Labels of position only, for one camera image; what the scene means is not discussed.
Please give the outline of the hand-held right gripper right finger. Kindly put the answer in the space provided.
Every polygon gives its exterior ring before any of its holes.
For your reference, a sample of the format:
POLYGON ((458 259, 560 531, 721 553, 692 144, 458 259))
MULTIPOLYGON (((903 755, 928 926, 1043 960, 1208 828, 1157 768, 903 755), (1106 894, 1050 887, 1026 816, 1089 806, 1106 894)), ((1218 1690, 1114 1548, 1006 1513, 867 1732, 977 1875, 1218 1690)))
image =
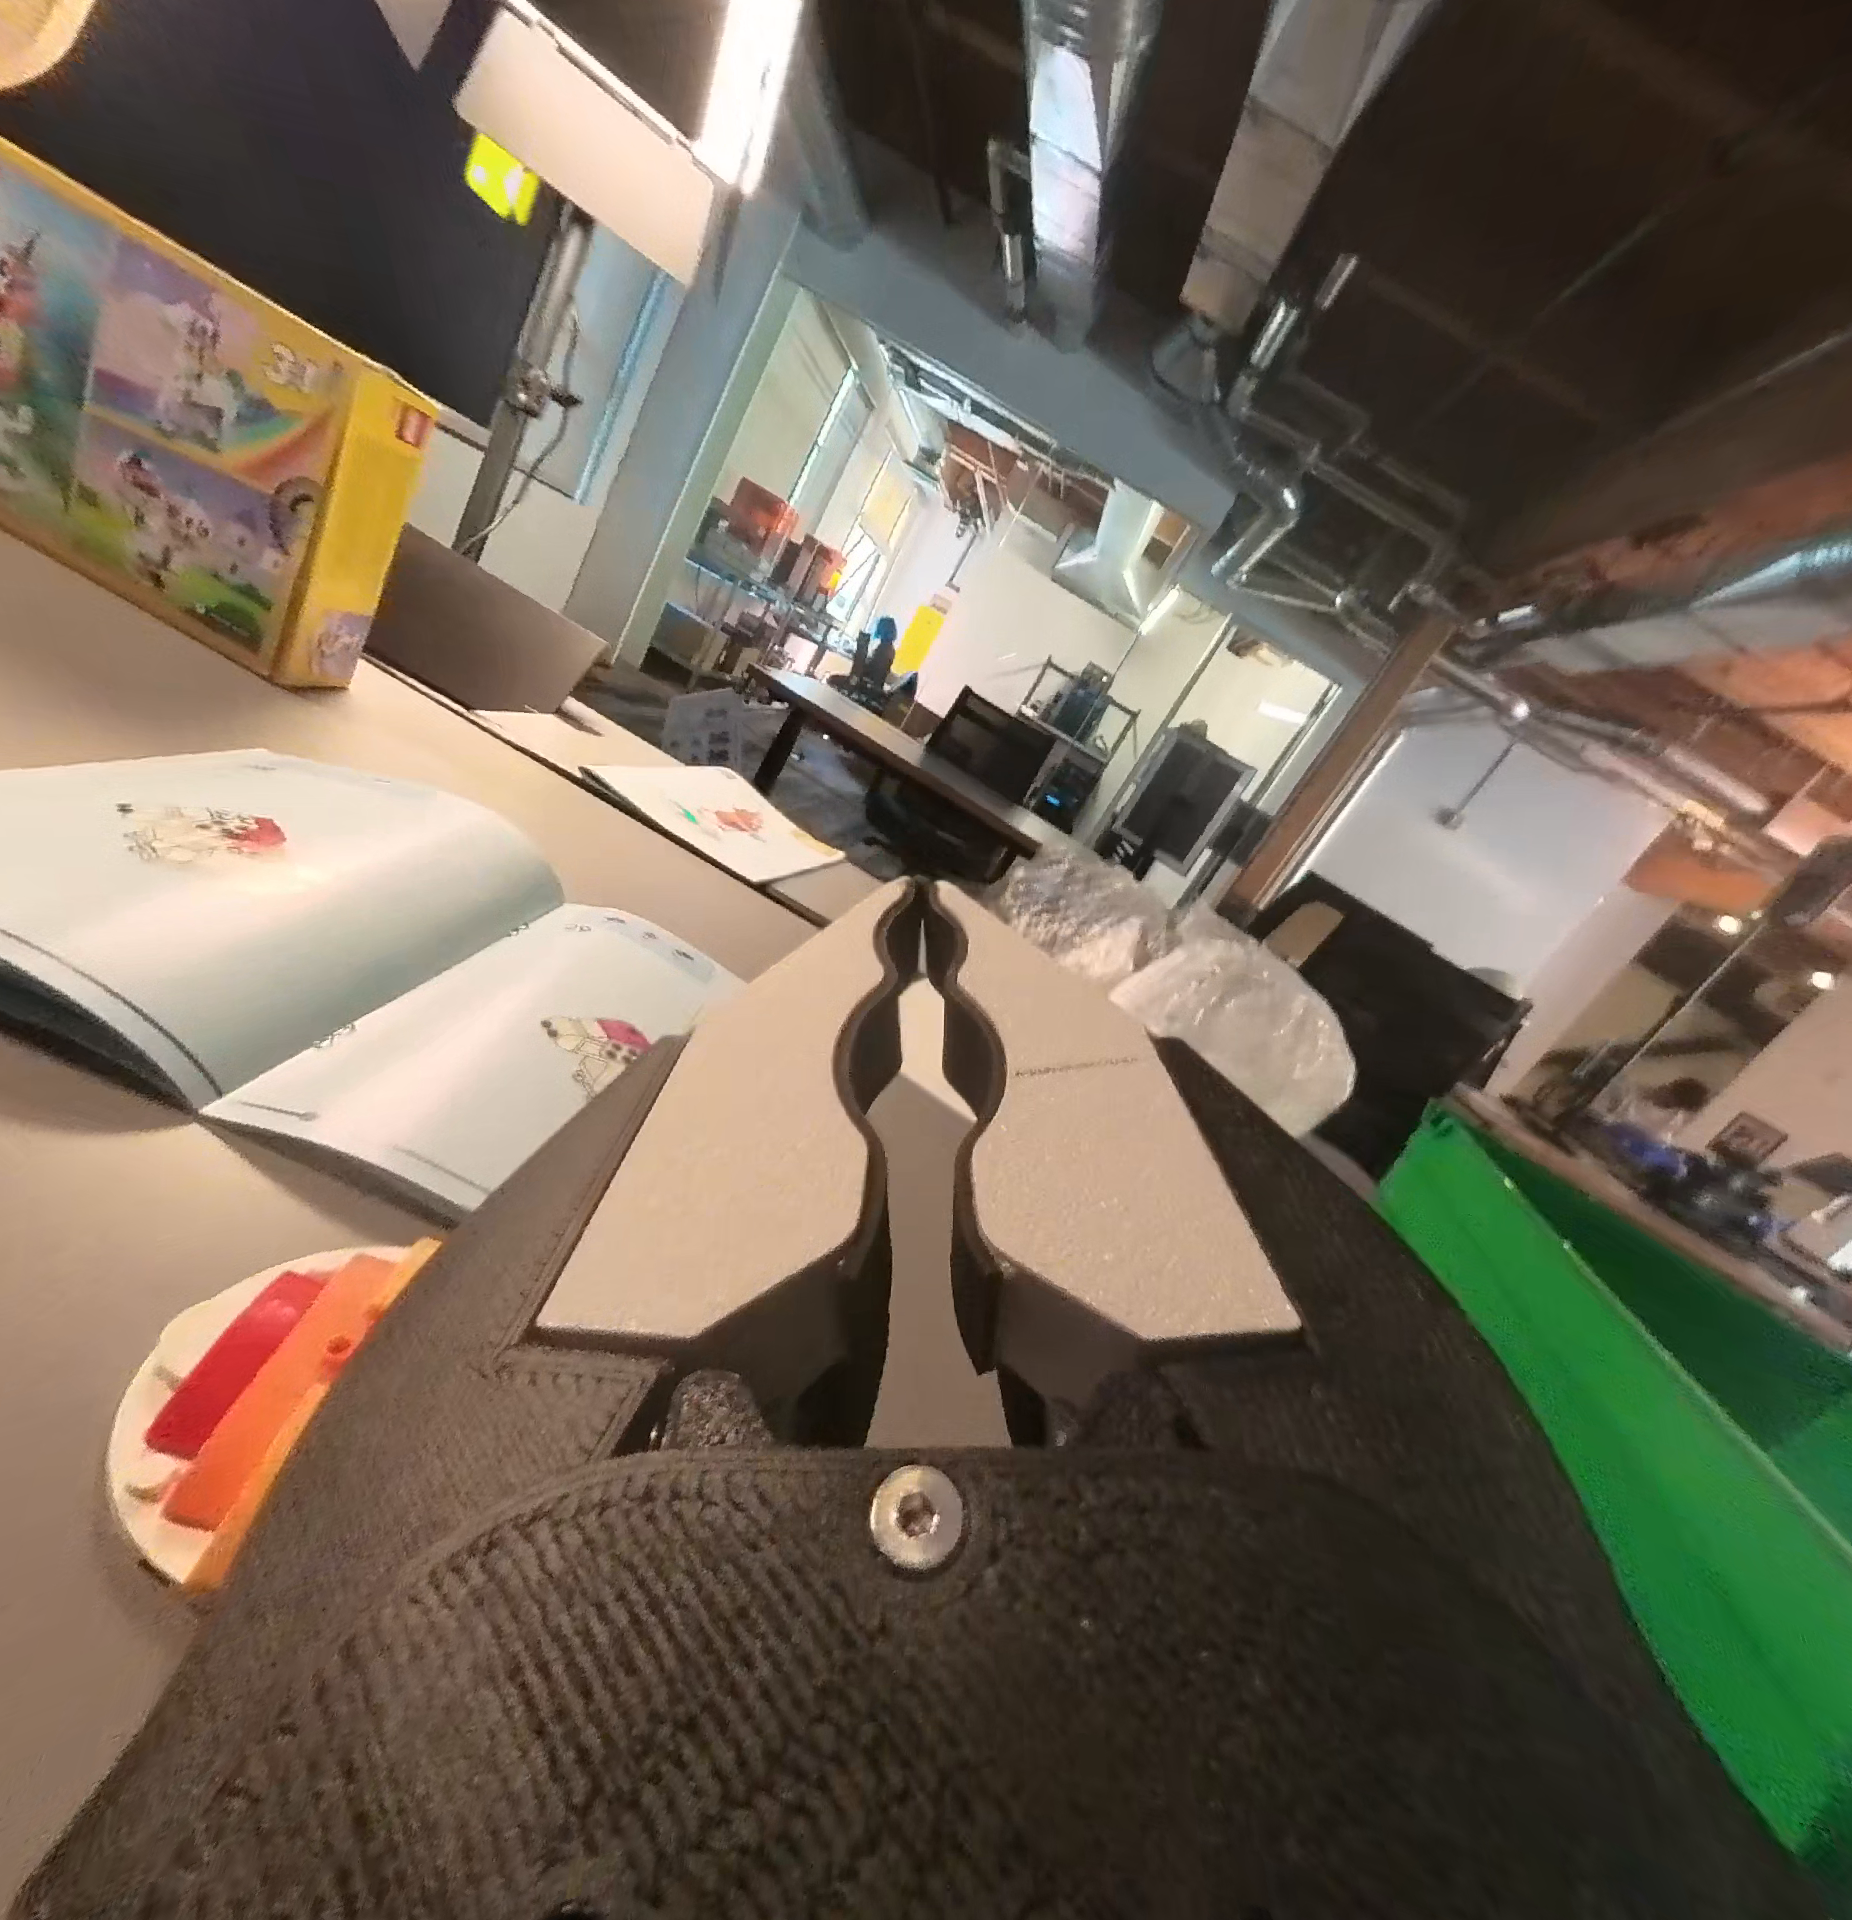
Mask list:
POLYGON ((970 1352, 1235 1352, 1303 1319, 1149 1031, 947 884, 921 890, 970 1107, 952 1296, 970 1352))

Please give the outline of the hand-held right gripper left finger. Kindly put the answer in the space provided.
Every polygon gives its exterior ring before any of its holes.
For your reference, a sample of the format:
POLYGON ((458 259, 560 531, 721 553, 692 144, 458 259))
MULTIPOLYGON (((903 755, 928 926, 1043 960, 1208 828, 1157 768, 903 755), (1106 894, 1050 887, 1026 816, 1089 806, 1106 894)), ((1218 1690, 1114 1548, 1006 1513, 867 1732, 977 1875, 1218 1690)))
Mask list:
POLYGON ((889 1212, 872 1123, 904 1065, 919 884, 894 881, 700 1020, 535 1331, 598 1347, 855 1347, 889 1212))

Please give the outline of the rainbow lego build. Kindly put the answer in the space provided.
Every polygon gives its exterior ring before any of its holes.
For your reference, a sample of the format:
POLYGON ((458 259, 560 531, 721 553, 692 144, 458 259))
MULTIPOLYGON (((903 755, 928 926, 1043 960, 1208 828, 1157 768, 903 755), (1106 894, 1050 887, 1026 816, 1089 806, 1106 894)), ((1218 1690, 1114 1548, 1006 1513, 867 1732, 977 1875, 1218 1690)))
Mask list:
POLYGON ((165 1325, 119 1399, 105 1489, 171 1586, 224 1586, 293 1445, 442 1238, 267 1266, 165 1325))

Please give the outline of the yellow lego box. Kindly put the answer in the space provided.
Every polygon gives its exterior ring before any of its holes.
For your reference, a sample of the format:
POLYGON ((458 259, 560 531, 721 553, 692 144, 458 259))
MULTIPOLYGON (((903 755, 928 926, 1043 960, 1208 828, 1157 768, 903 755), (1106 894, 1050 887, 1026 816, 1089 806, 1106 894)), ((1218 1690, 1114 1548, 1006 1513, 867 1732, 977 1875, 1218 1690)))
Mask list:
POLYGON ((260 678, 339 689, 436 423, 0 133, 0 529, 260 678))

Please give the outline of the clear plastic bag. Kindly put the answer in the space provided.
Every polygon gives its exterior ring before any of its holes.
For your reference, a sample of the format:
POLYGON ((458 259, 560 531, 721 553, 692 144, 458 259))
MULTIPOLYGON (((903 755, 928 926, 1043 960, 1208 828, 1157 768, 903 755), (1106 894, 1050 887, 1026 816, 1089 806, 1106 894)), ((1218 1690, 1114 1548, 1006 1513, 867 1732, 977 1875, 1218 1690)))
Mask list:
POLYGON ((1354 1092, 1354 1054, 1334 1009, 1246 937, 1186 939, 1114 984, 1109 1000, 1153 1038, 1186 1044, 1292 1136, 1354 1092))
POLYGON ((1076 848, 1013 861, 983 904, 1033 948, 1111 992, 1167 956, 1171 912, 1128 869, 1076 848))

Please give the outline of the closed instruction booklet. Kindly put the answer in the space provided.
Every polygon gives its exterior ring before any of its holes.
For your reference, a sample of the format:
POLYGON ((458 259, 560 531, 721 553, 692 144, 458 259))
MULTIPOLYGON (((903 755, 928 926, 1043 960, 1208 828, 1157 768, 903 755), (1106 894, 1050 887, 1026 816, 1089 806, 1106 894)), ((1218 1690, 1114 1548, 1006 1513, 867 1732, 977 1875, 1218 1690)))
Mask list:
POLYGON ((843 866, 729 765, 582 765, 580 778, 747 884, 779 884, 843 866))

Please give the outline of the white storage basket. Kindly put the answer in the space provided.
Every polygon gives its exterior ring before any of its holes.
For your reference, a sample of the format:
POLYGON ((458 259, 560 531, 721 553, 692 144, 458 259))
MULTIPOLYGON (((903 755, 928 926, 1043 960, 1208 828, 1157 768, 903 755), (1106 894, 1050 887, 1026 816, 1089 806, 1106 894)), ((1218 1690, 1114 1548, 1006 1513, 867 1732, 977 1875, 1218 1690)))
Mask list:
POLYGON ((659 750, 681 765, 723 765, 753 778, 788 709, 737 688, 679 692, 667 704, 659 750))

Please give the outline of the dark background table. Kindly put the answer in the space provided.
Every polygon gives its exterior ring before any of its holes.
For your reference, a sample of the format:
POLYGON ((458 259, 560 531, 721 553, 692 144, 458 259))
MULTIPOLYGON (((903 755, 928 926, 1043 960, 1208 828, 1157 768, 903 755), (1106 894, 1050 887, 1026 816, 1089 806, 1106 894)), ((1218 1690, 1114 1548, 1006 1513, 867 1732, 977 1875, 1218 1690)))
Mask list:
POLYGON ((780 732, 751 778, 762 796, 773 796, 806 729, 817 729, 907 789, 949 804, 990 841, 1011 848, 1013 856, 1070 848, 1068 836, 1035 810, 1000 798, 980 778, 930 753, 925 742, 859 707, 829 682, 763 662, 747 668, 747 682, 788 709, 780 732))

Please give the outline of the open pale blue instruction booklet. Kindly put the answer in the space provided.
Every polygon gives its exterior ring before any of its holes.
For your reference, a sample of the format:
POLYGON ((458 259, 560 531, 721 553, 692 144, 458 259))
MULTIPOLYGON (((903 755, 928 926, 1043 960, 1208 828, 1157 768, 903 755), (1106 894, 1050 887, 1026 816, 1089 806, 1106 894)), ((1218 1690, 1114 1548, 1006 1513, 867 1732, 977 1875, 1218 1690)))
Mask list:
POLYGON ((468 1216, 743 987, 501 813, 242 750, 0 772, 0 1015, 468 1216))

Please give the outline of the grey cardboard box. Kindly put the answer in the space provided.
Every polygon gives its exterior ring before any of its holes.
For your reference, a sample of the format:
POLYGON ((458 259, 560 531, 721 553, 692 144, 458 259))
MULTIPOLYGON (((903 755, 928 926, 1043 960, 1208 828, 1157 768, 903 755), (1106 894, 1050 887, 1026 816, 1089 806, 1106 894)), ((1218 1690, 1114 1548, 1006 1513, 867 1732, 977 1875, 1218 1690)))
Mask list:
POLYGON ((407 527, 367 633, 367 659, 469 709, 557 711, 602 636, 407 527))

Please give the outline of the green plastic bin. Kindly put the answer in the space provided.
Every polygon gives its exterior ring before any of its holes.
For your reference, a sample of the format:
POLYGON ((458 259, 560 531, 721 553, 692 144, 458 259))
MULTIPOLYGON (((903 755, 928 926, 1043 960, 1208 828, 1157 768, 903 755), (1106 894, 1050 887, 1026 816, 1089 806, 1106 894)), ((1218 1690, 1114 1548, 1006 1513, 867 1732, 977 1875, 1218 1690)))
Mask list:
POLYGON ((1844 1335, 1451 1099, 1422 1109, 1376 1206, 1528 1399, 1691 1716, 1852 1916, 1844 1335))

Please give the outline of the metal light stand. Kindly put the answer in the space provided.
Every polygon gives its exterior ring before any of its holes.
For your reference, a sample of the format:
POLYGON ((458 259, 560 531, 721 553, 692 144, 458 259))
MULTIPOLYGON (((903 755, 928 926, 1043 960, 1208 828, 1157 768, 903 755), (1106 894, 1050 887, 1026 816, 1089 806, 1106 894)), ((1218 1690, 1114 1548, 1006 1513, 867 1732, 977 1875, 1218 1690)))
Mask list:
POLYGON ((546 267, 458 513, 452 549, 463 559, 480 561, 492 531, 511 510, 508 502, 520 488, 514 474, 529 425, 548 409, 566 414, 572 408, 569 399, 559 399, 569 389, 569 378, 559 373, 559 356, 560 346, 579 337, 579 280, 591 248, 594 217, 560 201, 546 267))

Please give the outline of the yellow sticker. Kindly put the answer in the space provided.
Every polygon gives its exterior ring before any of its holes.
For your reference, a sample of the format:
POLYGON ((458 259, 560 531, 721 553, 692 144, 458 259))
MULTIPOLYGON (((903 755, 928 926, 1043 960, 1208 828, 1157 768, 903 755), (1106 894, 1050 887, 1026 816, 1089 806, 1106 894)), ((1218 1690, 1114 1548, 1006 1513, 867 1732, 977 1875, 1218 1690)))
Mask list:
POLYGON ((463 185, 496 217, 529 227, 541 196, 541 173, 485 132, 474 132, 463 165, 463 185))

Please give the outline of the white light panel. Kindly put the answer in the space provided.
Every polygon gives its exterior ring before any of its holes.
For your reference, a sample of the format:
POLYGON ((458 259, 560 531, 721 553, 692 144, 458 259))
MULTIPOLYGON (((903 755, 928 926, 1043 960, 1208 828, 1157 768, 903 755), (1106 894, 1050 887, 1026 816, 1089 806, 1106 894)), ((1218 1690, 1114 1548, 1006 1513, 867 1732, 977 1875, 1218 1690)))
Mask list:
POLYGON ((721 3, 698 133, 676 128, 552 13, 501 3, 458 116, 663 276, 700 276, 721 212, 757 192, 801 3, 721 3))

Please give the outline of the large silver ventilation duct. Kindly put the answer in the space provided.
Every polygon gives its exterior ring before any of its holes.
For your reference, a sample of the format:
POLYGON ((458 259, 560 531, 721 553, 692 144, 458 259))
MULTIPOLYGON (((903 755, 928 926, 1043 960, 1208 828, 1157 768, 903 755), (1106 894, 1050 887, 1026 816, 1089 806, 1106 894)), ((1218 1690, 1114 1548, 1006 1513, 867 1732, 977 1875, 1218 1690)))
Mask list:
POLYGON ((1727 559, 1690 584, 1598 585, 1466 625, 1454 654, 1489 671, 1541 666, 1566 677, 1672 668, 1852 638, 1852 525, 1727 559))

